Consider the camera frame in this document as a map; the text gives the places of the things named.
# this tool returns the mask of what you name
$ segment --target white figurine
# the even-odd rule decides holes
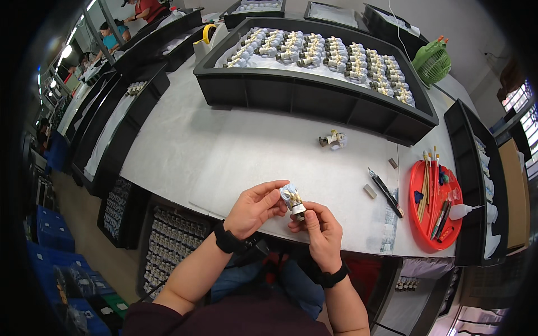
[[[295,215],[296,221],[305,220],[306,208],[302,205],[301,196],[297,191],[297,187],[293,183],[289,183],[280,188],[280,197],[286,202],[288,209]]]
[[[321,147],[325,147],[335,141],[338,142],[338,145],[331,146],[333,151],[345,147],[345,145],[348,144],[348,136],[344,133],[338,133],[336,130],[331,130],[331,135],[328,137],[318,137],[318,140],[320,141]]]

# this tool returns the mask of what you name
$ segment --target squeeze bottle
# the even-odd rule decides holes
[[[473,211],[474,209],[478,209],[481,207],[483,207],[483,205],[468,206],[466,204],[456,204],[450,208],[448,217],[450,218],[450,220],[457,220],[457,219],[462,218],[469,212]]]

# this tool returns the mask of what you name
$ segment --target hand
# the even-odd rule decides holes
[[[314,202],[302,203],[307,209],[305,220],[297,223],[295,215],[291,215],[292,221],[288,227],[294,233],[308,231],[312,259],[323,272],[334,274],[342,267],[342,227],[326,206]]]
[[[224,230],[243,240],[269,218],[275,215],[284,217],[288,207],[280,198],[278,189],[288,183],[285,180],[265,182],[243,191],[224,221]]]

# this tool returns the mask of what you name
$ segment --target red tray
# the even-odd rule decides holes
[[[441,208],[443,206],[443,202],[447,199],[448,192],[457,189],[459,193],[459,199],[452,201],[452,205],[456,204],[462,204],[462,190],[459,187],[458,180],[454,177],[454,174],[450,169],[446,169],[445,167],[442,167],[442,171],[445,172],[446,175],[449,177],[448,183],[443,183],[443,185],[439,185],[437,182],[438,187],[438,194],[437,197],[433,195],[430,199],[430,204],[426,205],[426,209],[424,210],[424,215],[422,216],[422,222],[419,221],[419,215],[417,213],[417,209],[419,207],[418,203],[415,203],[415,190],[422,192],[422,182],[424,181],[424,169],[426,167],[426,164],[423,160],[417,161],[415,165],[413,165],[413,168],[411,168],[411,178],[409,181],[409,213],[411,214],[411,219],[413,223],[415,224],[415,227],[418,229],[420,233],[420,237],[426,242],[428,246],[435,250],[442,250],[454,243],[456,241],[456,238],[458,238],[459,231],[462,228],[462,220],[450,220],[450,218],[447,218],[447,222],[444,225],[443,231],[446,231],[451,226],[454,227],[454,231],[452,231],[444,240],[443,242],[439,243],[436,239],[430,240],[430,216],[431,212],[433,210],[434,219],[433,222],[435,223],[441,213]]]

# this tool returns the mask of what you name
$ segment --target green fan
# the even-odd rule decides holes
[[[413,67],[428,89],[443,79],[450,71],[450,56],[447,53],[448,39],[441,35],[436,41],[420,47],[413,60]]]

